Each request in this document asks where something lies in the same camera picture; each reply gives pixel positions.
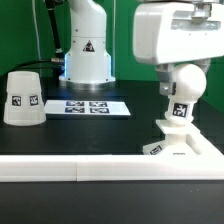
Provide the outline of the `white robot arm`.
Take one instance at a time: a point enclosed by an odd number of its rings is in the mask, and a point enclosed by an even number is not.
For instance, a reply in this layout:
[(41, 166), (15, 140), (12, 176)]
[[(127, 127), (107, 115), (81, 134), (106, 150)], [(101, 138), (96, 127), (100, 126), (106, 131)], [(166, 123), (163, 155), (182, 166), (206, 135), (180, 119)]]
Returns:
[[(224, 56), (224, 4), (219, 0), (137, 0), (132, 49), (136, 60), (156, 67), (160, 93), (171, 95), (176, 63), (193, 61), (207, 71)], [(106, 51), (106, 12), (93, 0), (68, 0), (71, 45), (65, 55), (63, 85), (97, 88), (112, 83)]]

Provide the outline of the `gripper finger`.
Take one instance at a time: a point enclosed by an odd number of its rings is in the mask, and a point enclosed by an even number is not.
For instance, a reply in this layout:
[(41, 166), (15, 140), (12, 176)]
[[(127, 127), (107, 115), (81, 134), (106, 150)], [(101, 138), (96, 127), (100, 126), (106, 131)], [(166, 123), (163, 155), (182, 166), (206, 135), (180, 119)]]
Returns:
[(211, 60), (210, 59), (197, 60), (196, 65), (204, 72), (204, 74), (207, 74), (211, 65)]
[(159, 92), (161, 95), (169, 96), (175, 94), (176, 82), (173, 79), (173, 64), (160, 64), (155, 67), (160, 82)]

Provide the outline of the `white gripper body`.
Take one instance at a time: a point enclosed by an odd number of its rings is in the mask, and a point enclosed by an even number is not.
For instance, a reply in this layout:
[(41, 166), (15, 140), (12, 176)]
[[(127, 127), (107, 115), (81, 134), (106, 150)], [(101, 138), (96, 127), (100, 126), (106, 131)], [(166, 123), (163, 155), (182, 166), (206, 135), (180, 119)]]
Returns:
[(194, 3), (147, 2), (134, 13), (133, 54), (139, 63), (166, 64), (224, 56), (224, 5), (194, 17)]

